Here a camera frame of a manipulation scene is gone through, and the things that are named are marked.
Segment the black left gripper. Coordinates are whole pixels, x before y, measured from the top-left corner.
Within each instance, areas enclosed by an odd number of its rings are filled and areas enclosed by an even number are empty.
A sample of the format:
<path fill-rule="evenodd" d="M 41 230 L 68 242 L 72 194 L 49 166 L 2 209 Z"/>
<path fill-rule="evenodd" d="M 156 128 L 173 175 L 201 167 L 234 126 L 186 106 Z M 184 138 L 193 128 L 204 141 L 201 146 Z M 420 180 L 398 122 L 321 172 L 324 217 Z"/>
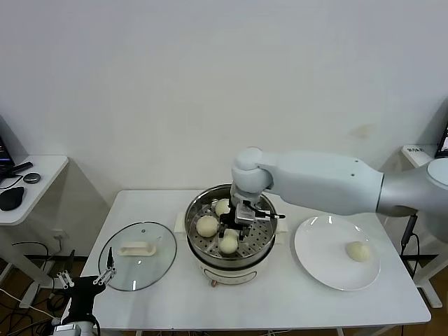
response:
<path fill-rule="evenodd" d="M 105 290 L 105 284 L 115 276 L 113 251 L 110 247 L 106 260 L 106 269 L 96 276 L 82 276 L 71 278 L 71 270 L 74 263 L 74 250 L 71 251 L 66 260 L 63 270 L 57 273 L 57 278 L 63 288 L 69 288 L 71 304 L 69 316 L 84 317 L 93 312 L 95 297 Z"/>

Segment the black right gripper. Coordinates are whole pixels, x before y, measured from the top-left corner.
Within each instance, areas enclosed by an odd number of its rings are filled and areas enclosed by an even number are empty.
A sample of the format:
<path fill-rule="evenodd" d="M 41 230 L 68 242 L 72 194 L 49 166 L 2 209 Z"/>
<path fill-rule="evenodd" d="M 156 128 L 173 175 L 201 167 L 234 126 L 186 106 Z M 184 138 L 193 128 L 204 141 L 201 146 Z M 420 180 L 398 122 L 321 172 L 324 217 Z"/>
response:
<path fill-rule="evenodd" d="M 220 228 L 219 238 L 224 238 L 226 229 L 233 229 L 240 231 L 240 240 L 244 241 L 249 235 L 249 227 L 253 224 L 253 219 L 238 219 L 237 213 L 234 209 L 231 209 L 228 213 L 223 213 L 219 217 Z"/>

